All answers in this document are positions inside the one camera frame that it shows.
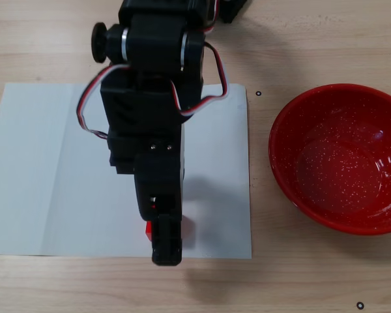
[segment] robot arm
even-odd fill
[[[231,22],[246,0],[124,0],[119,24],[94,27],[96,62],[104,69],[86,88],[78,106],[80,125],[107,139],[110,164],[135,177],[139,212],[152,226],[152,260],[178,265],[182,258],[184,178],[183,124],[212,97],[201,99],[205,33],[220,16]],[[109,133],[89,130],[82,116],[98,81]]]

